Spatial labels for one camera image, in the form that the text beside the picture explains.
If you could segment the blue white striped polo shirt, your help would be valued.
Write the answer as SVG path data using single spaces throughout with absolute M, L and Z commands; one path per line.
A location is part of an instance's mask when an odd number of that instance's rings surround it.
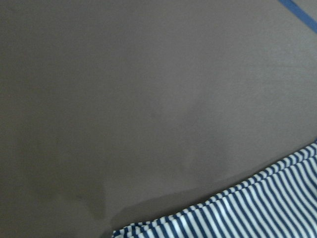
M 312 143 L 206 202 L 132 223 L 115 238 L 314 238 L 317 145 Z

